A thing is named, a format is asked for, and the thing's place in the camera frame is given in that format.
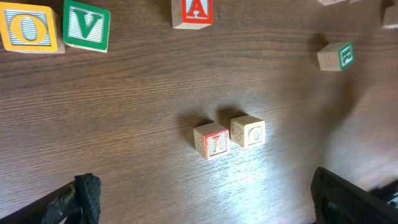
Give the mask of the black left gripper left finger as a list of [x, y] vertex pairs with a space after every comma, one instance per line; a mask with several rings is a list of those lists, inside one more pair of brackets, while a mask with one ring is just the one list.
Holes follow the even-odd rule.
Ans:
[[1, 223], [90, 223], [100, 220], [101, 180], [92, 173], [75, 180], [1, 218]]

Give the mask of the red A letter block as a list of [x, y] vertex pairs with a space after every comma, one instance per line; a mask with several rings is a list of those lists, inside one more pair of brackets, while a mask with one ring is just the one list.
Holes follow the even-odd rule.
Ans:
[[171, 0], [174, 29], [202, 29], [213, 24], [212, 0]]

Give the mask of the green R letter block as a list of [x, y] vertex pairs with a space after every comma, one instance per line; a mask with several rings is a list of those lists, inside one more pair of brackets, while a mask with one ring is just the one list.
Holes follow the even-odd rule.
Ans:
[[353, 43], [330, 43], [317, 52], [317, 57], [322, 71], [346, 70], [355, 62]]

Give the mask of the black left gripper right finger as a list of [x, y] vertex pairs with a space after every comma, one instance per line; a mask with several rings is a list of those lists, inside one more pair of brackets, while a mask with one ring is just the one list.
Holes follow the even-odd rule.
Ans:
[[397, 181], [370, 191], [324, 167], [310, 186], [317, 224], [397, 224]]

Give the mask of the yellow C letter block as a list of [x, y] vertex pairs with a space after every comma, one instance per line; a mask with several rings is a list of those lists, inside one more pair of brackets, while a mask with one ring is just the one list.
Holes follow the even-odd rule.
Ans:
[[246, 115], [231, 120], [231, 140], [244, 149], [263, 145], [266, 141], [266, 123]]

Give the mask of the red I letter block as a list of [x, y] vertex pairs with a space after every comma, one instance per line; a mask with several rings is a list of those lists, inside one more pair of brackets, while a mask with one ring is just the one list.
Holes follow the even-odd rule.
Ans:
[[208, 161], [231, 152], [229, 130], [218, 123], [193, 129], [195, 149]]

